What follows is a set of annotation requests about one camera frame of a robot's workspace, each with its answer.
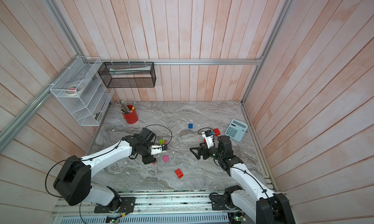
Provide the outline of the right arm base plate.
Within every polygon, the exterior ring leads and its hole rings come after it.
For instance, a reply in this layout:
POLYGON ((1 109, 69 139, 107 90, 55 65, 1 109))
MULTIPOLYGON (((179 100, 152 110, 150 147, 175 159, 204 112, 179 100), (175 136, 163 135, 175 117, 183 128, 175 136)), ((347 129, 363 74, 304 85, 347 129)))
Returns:
POLYGON ((224 195, 220 195, 218 193, 211 193, 209 195, 209 199, 211 201, 212 210, 233 210, 234 207, 230 207, 225 200, 224 195))

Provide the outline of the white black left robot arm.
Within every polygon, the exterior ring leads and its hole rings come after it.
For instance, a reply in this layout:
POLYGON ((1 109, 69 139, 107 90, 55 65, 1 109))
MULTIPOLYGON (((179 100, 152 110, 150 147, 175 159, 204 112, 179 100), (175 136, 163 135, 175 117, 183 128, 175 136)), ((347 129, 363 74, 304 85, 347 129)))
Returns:
POLYGON ((152 131, 143 128, 139 134, 124 136, 119 142, 97 153, 81 158, 75 155, 69 157, 54 181, 54 189, 71 206, 91 202, 116 212, 121 206, 119 193, 111 187, 93 186, 91 178, 104 168, 130 156, 140 155, 146 165, 155 163, 157 159, 154 156, 167 150, 167 147, 154 143, 154 137, 152 131))

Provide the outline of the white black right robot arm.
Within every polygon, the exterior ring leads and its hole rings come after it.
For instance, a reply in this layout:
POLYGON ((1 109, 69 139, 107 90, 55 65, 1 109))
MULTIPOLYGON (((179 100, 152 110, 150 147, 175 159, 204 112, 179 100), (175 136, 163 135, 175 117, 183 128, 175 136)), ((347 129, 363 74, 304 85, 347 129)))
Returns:
POLYGON ((239 184, 225 189, 223 194, 228 209, 239 208, 256 224, 294 224, 295 218, 288 198, 275 193, 261 183, 234 154, 228 136, 209 136, 190 152, 199 159, 213 158, 239 184))

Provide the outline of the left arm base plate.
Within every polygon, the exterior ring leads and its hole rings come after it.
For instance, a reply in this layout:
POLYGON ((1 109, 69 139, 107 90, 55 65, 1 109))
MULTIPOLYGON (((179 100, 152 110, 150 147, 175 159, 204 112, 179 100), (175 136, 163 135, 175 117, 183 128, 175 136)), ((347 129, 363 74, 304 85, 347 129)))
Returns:
POLYGON ((94 213, 132 213, 135 201, 135 197, 121 197, 107 206, 97 204, 94 213))

